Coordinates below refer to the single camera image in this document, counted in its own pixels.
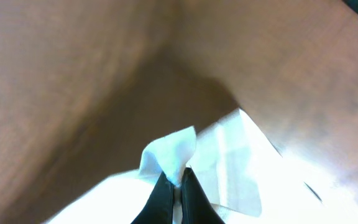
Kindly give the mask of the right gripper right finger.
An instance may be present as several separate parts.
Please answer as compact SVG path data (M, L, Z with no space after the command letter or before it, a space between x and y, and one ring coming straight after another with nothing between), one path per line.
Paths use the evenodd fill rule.
M192 168L184 170L181 183L182 224L224 224L214 211Z

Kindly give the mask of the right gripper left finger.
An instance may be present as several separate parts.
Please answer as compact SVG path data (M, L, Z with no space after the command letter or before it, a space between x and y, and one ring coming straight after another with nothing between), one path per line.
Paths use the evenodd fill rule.
M131 224L172 224L174 185L162 172L143 209Z

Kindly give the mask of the white t-shirt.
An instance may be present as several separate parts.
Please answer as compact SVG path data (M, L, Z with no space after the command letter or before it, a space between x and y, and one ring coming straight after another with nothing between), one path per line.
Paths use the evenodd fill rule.
M194 170L226 223L358 223L351 193L317 165L282 157L242 110L152 141L138 169L104 179L50 223L130 223L160 173L179 167Z

